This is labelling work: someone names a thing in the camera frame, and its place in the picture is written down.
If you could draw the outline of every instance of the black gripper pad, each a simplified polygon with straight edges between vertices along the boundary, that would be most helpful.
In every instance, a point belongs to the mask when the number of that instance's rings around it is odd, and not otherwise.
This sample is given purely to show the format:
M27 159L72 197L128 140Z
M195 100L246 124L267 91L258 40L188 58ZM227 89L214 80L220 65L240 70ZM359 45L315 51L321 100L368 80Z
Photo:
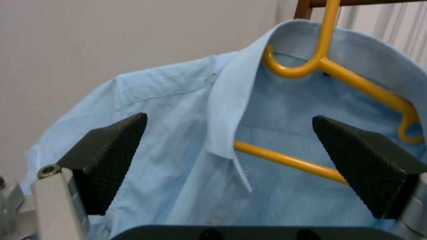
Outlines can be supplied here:
M313 117L312 124L336 169L372 215L398 218L427 166L382 134L325 116Z
M147 125L137 113L89 131L58 162L72 170L86 213L104 215L128 172Z

